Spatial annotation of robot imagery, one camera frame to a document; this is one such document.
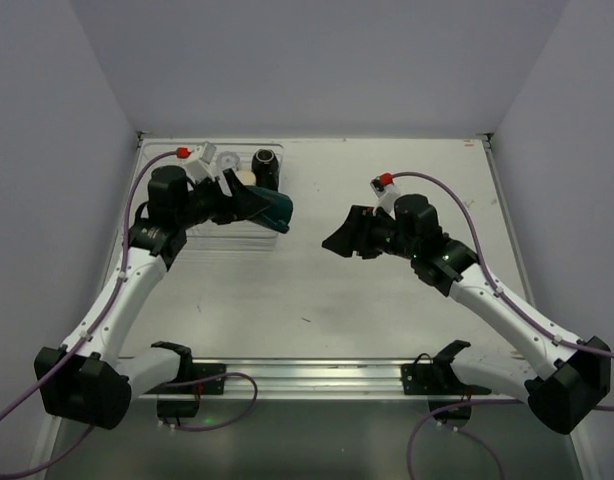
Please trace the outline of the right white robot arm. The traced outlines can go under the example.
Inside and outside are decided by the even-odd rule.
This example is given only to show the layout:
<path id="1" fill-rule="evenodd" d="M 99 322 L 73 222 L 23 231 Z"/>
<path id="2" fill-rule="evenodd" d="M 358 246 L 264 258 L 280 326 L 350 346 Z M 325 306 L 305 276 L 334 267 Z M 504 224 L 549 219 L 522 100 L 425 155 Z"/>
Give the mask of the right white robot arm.
<path id="1" fill-rule="evenodd" d="M 354 205 L 322 246 L 344 258 L 388 254 L 408 260 L 419 280 L 477 315 L 520 355 L 487 355 L 455 340 L 429 363 L 405 367 L 418 382 L 512 397 L 559 434 L 570 433 L 609 393 L 609 346 L 598 337 L 580 339 L 487 278 L 478 255 L 442 230 L 425 196 L 398 198 L 392 213 Z"/>

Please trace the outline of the teal mug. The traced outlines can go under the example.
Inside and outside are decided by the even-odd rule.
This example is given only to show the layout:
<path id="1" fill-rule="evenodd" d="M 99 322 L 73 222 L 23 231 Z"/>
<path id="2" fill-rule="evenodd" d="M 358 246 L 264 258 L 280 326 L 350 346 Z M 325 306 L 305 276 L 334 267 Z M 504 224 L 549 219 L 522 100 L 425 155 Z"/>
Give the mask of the teal mug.
<path id="1" fill-rule="evenodd" d="M 258 186 L 250 186 L 249 190 L 270 202 L 270 206 L 253 217 L 251 222 L 280 234 L 288 233 L 294 208 L 291 198 L 281 192 Z"/>

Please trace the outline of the cream brown-banded cup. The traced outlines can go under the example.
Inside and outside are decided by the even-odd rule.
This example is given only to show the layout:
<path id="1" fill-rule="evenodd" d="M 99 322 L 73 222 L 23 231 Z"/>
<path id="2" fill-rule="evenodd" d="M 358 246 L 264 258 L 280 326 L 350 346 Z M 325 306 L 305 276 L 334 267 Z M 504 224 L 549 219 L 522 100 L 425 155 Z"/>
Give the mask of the cream brown-banded cup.
<path id="1" fill-rule="evenodd" d="M 255 186 L 257 183 L 256 175 L 251 171 L 239 170 L 236 172 L 236 177 L 245 186 Z"/>

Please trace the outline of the clear glass cup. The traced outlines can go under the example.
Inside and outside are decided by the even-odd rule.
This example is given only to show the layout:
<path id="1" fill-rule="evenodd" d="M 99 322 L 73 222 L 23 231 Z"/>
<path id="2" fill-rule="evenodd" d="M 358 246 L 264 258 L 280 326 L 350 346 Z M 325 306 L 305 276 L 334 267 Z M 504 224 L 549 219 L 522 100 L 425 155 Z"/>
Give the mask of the clear glass cup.
<path id="1" fill-rule="evenodd" d="M 219 174 L 226 170 L 237 172 L 241 166 L 240 156 L 233 151 L 222 151 L 215 158 L 215 168 Z"/>

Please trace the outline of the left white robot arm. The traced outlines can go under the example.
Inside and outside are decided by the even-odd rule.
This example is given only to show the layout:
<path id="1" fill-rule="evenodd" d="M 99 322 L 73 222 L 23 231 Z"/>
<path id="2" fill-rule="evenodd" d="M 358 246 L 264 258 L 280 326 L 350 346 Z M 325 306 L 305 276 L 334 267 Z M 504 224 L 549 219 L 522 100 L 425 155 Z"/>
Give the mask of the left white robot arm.
<path id="1" fill-rule="evenodd" d="M 243 185 L 233 171 L 225 179 L 224 185 L 212 178 L 194 181 L 173 165 L 152 172 L 146 201 L 126 213 L 113 277 L 62 344 L 42 348 L 34 360 L 48 414 L 111 430 L 141 395 L 192 381 L 192 352 L 186 346 L 159 341 L 127 360 L 119 354 L 149 295 L 185 246 L 189 229 L 207 221 L 258 223 L 273 207 L 267 190 Z"/>

